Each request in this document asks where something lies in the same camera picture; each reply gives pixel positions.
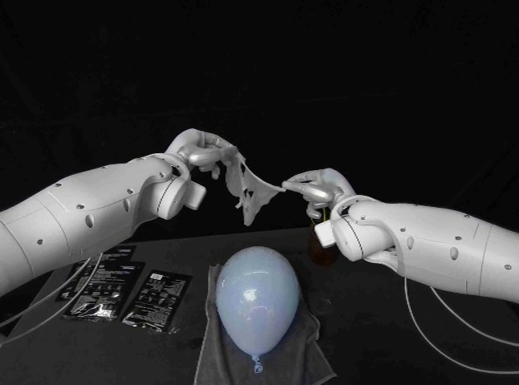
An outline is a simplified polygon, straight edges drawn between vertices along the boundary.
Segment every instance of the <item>balloon neck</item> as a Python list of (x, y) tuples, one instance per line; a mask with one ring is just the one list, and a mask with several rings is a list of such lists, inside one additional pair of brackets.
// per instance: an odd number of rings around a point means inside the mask
[(262, 362), (260, 362), (260, 356), (259, 355), (253, 355), (252, 359), (256, 361), (255, 372), (260, 373), (263, 371), (263, 365), (262, 365)]

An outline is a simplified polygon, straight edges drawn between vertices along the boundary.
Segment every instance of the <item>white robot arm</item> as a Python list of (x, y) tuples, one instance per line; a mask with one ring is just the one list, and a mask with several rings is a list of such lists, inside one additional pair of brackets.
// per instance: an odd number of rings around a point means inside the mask
[(311, 217), (317, 208), (332, 208), (315, 228), (324, 247), (337, 244), (351, 261), (383, 264), (436, 289), (519, 304), (519, 233), (451, 209), (386, 204), (348, 186), (332, 169), (283, 183), (305, 195)]
[(190, 171), (201, 166), (219, 177), (216, 162), (229, 164), (236, 154), (226, 140), (191, 129), (167, 153), (71, 175), (0, 212), (0, 296), (99, 255), (146, 221), (171, 219), (184, 206), (198, 209), (207, 189)]

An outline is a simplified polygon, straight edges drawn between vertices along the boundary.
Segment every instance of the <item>table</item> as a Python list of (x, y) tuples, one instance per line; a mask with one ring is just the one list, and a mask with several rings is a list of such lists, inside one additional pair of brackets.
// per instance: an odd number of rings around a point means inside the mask
[[(262, 245), (291, 260), (302, 292), (322, 323), (318, 341), (340, 377), (328, 384), (487, 383), (519, 384), (519, 375), (465, 370), (435, 352), (413, 325), (405, 299), (405, 278), (387, 267), (341, 256), (331, 268), (309, 257), (309, 229), (242, 233), (138, 244), (133, 261), (151, 270), (194, 277), (174, 324), (174, 334), (149, 334), (110, 323), (54, 319), (0, 351), (0, 385), (8, 384), (193, 384), (207, 327), (208, 267), (224, 264), (243, 248)], [(71, 267), (50, 277), (37, 301), (64, 283)], [(412, 307), (438, 346), (481, 367), (519, 369), (519, 349), (475, 334), (448, 313), (428, 286), (410, 282)], [(455, 310), (491, 334), (519, 342), (519, 320), (501, 300), (444, 294)], [(12, 333), (22, 333), (64, 306), (50, 301), (28, 314)]]

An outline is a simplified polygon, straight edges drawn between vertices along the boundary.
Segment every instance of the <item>light blue balloon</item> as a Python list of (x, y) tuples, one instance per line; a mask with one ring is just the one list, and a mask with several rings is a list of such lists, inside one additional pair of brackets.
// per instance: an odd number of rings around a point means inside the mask
[(299, 299), (301, 285), (285, 256), (260, 246), (239, 251), (221, 270), (217, 308), (229, 335), (256, 362), (285, 336)]

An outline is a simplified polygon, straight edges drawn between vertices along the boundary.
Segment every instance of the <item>black package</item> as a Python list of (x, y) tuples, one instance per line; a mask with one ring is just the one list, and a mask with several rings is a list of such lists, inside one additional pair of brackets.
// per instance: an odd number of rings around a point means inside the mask
[(113, 321), (120, 316), (144, 266), (144, 262), (100, 262), (94, 278), (63, 318)]
[[(132, 259), (132, 255), (135, 254), (136, 246), (123, 246), (119, 245), (109, 249), (103, 253), (102, 261), (126, 261), (129, 262)], [(96, 262), (100, 256), (94, 256), (92, 259), (89, 266), (86, 267), (84, 271), (80, 273), (77, 278), (69, 283), (69, 285), (63, 288), (60, 295), (57, 296), (57, 301), (69, 301), (74, 298), (77, 295), (80, 289), (83, 288), (86, 281), (89, 280), (89, 277), (92, 276), (92, 271), (94, 270)], [(73, 265), (71, 272), (69, 273), (67, 280), (74, 276), (74, 273), (79, 271), (80, 267), (86, 264), (86, 261), (79, 261)]]
[(123, 323), (167, 332), (193, 277), (154, 270), (126, 310)]

